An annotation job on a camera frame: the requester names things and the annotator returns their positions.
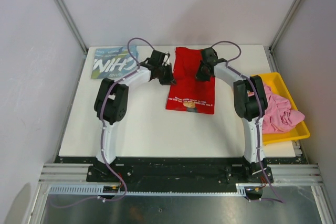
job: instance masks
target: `white table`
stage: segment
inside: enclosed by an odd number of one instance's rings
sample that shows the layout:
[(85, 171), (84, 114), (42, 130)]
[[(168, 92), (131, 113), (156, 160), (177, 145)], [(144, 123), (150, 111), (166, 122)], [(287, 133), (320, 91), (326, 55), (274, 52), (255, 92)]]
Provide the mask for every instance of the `white table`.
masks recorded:
[[(206, 46), (186, 46), (201, 49)], [(101, 80), (91, 80), (97, 47), (90, 47), (59, 156), (95, 156), (99, 150), (101, 122), (93, 110)], [(169, 51), (175, 61), (175, 46), (155, 46)], [(216, 46), (220, 58), (237, 54), (234, 46)], [(270, 72), (263, 46), (242, 46), (242, 55), (232, 66), (246, 75)], [(139, 59), (151, 55), (149, 46), (138, 46)], [(215, 114), (206, 115), (165, 109), (169, 86), (152, 80), (129, 93), (127, 114), (121, 121), (117, 156), (128, 157), (240, 157), (244, 153), (241, 119), (233, 106), (233, 92), (216, 80)], [(291, 142), (265, 146), (267, 157), (294, 157)]]

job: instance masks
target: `pink towel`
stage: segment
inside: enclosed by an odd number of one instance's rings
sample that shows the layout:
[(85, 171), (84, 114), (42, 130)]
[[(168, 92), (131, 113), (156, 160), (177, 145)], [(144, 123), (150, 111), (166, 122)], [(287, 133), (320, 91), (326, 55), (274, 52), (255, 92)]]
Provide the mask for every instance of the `pink towel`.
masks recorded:
[(274, 94), (271, 87), (266, 84), (264, 88), (268, 107), (262, 123), (263, 133), (288, 132), (305, 119), (300, 111), (291, 110), (291, 105), (286, 98)]

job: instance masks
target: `white wall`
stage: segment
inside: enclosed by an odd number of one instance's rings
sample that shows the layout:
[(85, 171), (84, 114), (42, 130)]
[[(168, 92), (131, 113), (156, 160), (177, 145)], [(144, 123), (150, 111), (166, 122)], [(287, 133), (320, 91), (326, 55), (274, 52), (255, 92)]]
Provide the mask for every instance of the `white wall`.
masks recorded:
[(65, 0), (87, 46), (211, 45), (219, 40), (268, 46), (293, 0)]
[(0, 6), (0, 223), (13, 205), (12, 224), (55, 151), (83, 55), (53, 0)]
[(276, 59), (311, 133), (304, 147), (319, 163), (336, 209), (336, 0), (305, 0), (276, 49)]

